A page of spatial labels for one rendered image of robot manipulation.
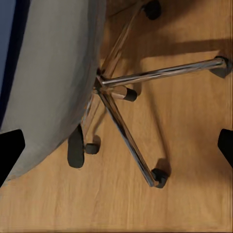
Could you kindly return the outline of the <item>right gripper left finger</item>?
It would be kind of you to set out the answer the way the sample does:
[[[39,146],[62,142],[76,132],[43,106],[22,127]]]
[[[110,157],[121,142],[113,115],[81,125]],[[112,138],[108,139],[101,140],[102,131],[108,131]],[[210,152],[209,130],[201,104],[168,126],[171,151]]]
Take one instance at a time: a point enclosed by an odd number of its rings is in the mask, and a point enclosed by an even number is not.
[[[0,187],[25,148],[21,129],[0,134]]]

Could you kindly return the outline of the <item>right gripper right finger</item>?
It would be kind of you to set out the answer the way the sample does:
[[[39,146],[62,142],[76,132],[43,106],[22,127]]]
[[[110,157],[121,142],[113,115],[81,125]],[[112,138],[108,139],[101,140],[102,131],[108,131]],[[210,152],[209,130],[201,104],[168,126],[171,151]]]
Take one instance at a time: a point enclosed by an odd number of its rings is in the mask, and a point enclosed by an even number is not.
[[[233,168],[233,131],[222,129],[217,145]]]

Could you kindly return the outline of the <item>swivel chair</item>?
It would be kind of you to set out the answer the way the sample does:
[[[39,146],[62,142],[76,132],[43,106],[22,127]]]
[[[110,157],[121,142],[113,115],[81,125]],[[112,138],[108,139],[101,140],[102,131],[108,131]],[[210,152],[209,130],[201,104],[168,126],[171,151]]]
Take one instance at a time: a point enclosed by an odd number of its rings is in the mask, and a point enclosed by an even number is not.
[[[210,70],[225,78],[233,61],[214,59],[111,78],[141,9],[157,19],[160,3],[135,3],[102,67],[106,0],[16,0],[1,95],[0,134],[21,129],[25,148],[4,182],[32,170],[68,139],[70,167],[82,168],[83,145],[101,101],[150,187],[163,188],[168,174],[149,170],[113,98],[135,101],[125,85]]]

